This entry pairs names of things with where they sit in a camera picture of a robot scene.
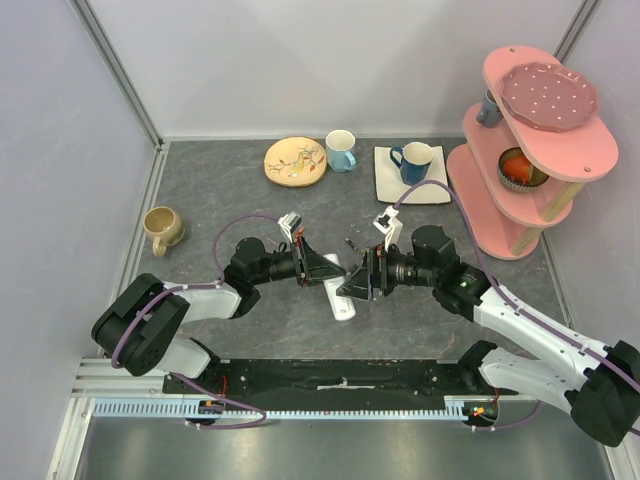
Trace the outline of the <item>white remote control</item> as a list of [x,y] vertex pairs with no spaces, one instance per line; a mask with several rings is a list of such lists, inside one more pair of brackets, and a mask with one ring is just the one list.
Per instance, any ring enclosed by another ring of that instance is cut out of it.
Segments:
[[348,321],[356,315],[356,309],[352,299],[337,294],[338,288],[342,286],[344,282],[345,275],[323,281],[332,314],[336,321]]

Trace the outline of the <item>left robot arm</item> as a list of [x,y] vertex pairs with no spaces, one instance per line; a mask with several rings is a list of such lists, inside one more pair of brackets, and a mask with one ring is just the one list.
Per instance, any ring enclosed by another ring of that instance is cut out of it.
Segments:
[[133,376],[159,368],[183,374],[196,392],[208,393],[220,378],[212,363],[216,356],[194,339],[178,338],[182,324],[240,318],[260,300],[262,284],[294,278],[301,287],[312,286],[340,278],[345,270],[304,237],[273,252],[249,237],[237,244],[223,275],[222,284],[183,285],[141,274],[99,317],[91,338]]

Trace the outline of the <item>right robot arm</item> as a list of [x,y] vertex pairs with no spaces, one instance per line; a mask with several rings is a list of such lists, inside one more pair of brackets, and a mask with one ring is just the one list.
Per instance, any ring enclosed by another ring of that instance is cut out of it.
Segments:
[[373,299],[399,285],[424,286],[441,307],[519,345],[529,358],[491,343],[467,351],[458,381],[477,394],[491,386],[518,392],[567,413],[599,443],[617,447],[639,419],[639,352],[625,341],[607,345],[559,324],[517,299],[482,270],[460,260],[439,226],[411,235],[413,251],[395,245],[366,250],[338,295]]

